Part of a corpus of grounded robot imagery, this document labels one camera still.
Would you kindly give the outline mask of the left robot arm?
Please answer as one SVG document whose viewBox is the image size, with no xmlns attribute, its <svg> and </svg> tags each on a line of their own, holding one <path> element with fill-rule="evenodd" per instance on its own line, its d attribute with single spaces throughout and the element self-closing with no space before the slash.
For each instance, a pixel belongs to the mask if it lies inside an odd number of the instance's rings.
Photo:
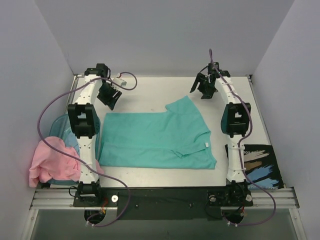
<svg viewBox="0 0 320 240">
<path fill-rule="evenodd" d="M 103 200 L 96 162 L 96 142 L 101 122 L 94 103 L 98 99 L 113 110 L 122 95 L 115 84 L 107 82 L 110 76 L 111 70 L 104 63 L 87 68 L 84 72 L 87 85 L 76 101 L 67 107 L 71 130 L 79 147 L 78 155 L 83 161 L 76 197 L 84 198 L 91 206 L 98 206 Z"/>
</svg>

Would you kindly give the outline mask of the teal t shirt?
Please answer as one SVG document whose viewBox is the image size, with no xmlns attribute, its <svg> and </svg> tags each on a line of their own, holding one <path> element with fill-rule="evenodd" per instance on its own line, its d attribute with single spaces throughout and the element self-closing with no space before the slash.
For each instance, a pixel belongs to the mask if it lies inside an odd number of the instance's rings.
<svg viewBox="0 0 320 240">
<path fill-rule="evenodd" d="M 214 169 L 211 131 L 185 96 L 164 112 L 111 112 L 105 115 L 99 163 L 105 167 Z"/>
</svg>

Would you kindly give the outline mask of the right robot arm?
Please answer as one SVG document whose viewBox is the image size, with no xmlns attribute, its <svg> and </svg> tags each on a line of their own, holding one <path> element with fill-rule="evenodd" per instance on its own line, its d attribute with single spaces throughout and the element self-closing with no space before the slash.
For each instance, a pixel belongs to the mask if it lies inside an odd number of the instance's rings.
<svg viewBox="0 0 320 240">
<path fill-rule="evenodd" d="M 228 171 L 226 180 L 231 185 L 245 186 L 244 139 L 252 132 L 251 104 L 244 102 L 227 70 L 221 70 L 218 62 L 210 62 L 198 72 L 190 92 L 198 90 L 202 99 L 211 99 L 220 93 L 225 103 L 220 128 L 227 139 Z"/>
</svg>

